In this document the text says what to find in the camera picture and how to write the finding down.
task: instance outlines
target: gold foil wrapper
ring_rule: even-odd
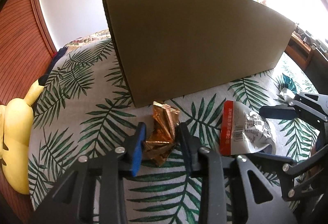
[[[144,142],[143,159],[162,166],[175,147],[175,127],[180,111],[170,105],[153,102],[154,130]]]

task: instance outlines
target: metal bolt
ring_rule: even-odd
[[[81,163],[87,162],[88,157],[86,155],[79,156],[78,161]]]
[[[291,189],[289,192],[288,192],[288,197],[289,198],[292,198],[295,194],[295,190],[294,189]]]
[[[247,161],[247,158],[244,156],[244,155],[239,155],[237,156],[237,158],[242,161],[242,162],[246,162]]]
[[[282,170],[283,171],[288,171],[289,170],[289,165],[288,164],[284,164],[283,166],[282,166]]]
[[[208,154],[210,152],[210,149],[206,146],[202,146],[200,149],[199,149],[199,152],[202,153],[202,154]]]
[[[123,154],[125,152],[125,148],[123,146],[119,146],[115,148],[115,153]]]

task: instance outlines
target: brown cardboard box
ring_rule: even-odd
[[[294,23],[252,0],[103,0],[136,107],[274,68]]]

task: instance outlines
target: snack bag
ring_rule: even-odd
[[[227,100],[223,106],[220,135],[221,155],[240,155],[264,150],[276,153],[276,133],[272,123],[246,105]]]

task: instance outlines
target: bedsheet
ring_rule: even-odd
[[[203,145],[217,149],[223,103],[240,101],[255,111],[262,105],[284,103],[279,97],[287,85],[283,75],[294,80],[297,91],[317,93],[304,72],[283,53],[272,70],[165,103],[181,110],[180,121],[188,122],[191,134],[200,137]],[[139,121],[146,123],[150,133],[151,114],[151,106],[133,106],[110,38],[91,40],[61,58],[38,101],[31,133],[28,178],[34,209],[78,156],[106,154],[133,135]],[[316,130],[299,119],[272,122],[278,155],[297,161],[309,157]],[[277,176],[265,176],[279,191]],[[226,182],[230,221],[228,185]],[[198,219],[201,181],[186,176],[179,147],[161,168],[144,162],[137,177],[124,180],[124,189],[130,222],[179,224]],[[98,223],[99,185],[95,197],[94,223]]]

